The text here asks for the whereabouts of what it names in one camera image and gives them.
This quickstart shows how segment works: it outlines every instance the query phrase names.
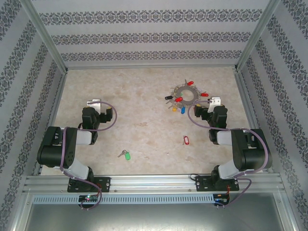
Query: enclosure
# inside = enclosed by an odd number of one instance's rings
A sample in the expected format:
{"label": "enclosure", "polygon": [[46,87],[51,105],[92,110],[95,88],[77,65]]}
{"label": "enclosure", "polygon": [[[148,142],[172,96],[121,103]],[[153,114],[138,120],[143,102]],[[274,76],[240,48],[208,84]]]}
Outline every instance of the enclosure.
{"label": "enclosure", "polygon": [[[308,230],[307,3],[2,0],[0,230]],[[216,209],[226,191],[200,192],[191,174],[208,176],[232,147],[190,121],[191,104],[165,99],[177,94],[220,97],[227,128],[265,134],[272,167],[239,177],[252,184],[230,207]],[[77,128],[93,99],[117,121],[76,157],[111,180],[80,211],[88,193],[68,192],[69,177],[37,154],[49,126]]]}

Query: beige floor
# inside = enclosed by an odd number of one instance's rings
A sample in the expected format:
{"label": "beige floor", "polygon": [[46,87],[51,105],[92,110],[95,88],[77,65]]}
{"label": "beige floor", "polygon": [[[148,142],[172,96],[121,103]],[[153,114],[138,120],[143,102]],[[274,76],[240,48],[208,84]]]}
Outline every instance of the beige floor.
{"label": "beige floor", "polygon": [[[155,68],[70,70],[55,126],[77,127],[87,100],[101,98],[118,112],[113,128],[99,133],[94,145],[79,145],[76,157],[96,175],[209,173],[232,158],[231,147],[214,145],[208,131],[187,113],[172,112],[164,99],[184,79],[220,96],[228,109],[229,128],[248,127],[231,68]],[[207,125],[200,118],[198,122]],[[182,145],[183,135],[190,140]],[[131,160],[117,158],[129,150]],[[42,175],[58,175],[44,167]]]}

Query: key tag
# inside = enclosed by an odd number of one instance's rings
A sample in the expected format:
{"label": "key tag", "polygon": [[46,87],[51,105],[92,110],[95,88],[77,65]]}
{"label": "key tag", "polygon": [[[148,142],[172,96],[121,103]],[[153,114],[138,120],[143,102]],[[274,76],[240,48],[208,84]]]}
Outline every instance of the key tag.
{"label": "key tag", "polygon": [[130,154],[129,154],[128,151],[126,151],[126,153],[125,153],[125,159],[126,159],[126,160],[130,160]]}
{"label": "key tag", "polygon": [[186,145],[188,145],[188,144],[189,144],[189,139],[188,139],[188,137],[187,137],[187,136],[183,136],[183,138],[184,138],[184,143],[185,143]]}

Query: striped wall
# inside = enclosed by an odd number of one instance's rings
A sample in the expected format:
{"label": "striped wall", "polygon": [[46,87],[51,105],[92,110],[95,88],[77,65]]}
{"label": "striped wall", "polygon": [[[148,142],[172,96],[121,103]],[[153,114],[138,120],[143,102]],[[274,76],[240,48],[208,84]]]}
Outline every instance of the striped wall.
{"label": "striped wall", "polygon": [[34,0],[68,67],[236,64],[269,0]]}
{"label": "striped wall", "polygon": [[0,0],[0,231],[16,208],[62,73],[17,0]]}
{"label": "striped wall", "polygon": [[308,230],[307,15],[307,0],[282,0],[242,69],[300,230]]}

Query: mounting plate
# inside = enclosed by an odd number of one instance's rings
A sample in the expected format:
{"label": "mounting plate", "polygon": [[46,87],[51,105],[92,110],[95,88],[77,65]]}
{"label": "mounting plate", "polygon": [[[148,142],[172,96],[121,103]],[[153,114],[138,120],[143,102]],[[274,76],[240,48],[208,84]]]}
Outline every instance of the mounting plate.
{"label": "mounting plate", "polygon": [[98,112],[98,114],[100,115],[101,114],[101,103],[89,104],[89,103],[92,103],[92,102],[95,102],[95,101],[102,101],[102,100],[101,99],[93,99],[91,101],[87,101],[87,106],[93,107]]}
{"label": "mounting plate", "polygon": [[226,191],[227,186],[230,187],[230,191],[239,191],[238,181],[235,179],[218,180],[213,183],[211,176],[197,176],[196,189],[197,192],[210,192],[210,191]]}
{"label": "mounting plate", "polygon": [[[110,177],[94,177],[94,184],[98,185],[103,193],[109,192],[110,189]],[[76,180],[69,179],[68,186],[67,186],[67,192],[69,193],[97,193],[98,189],[96,187],[92,187],[89,191],[86,191],[83,189],[83,187],[76,186]]]}

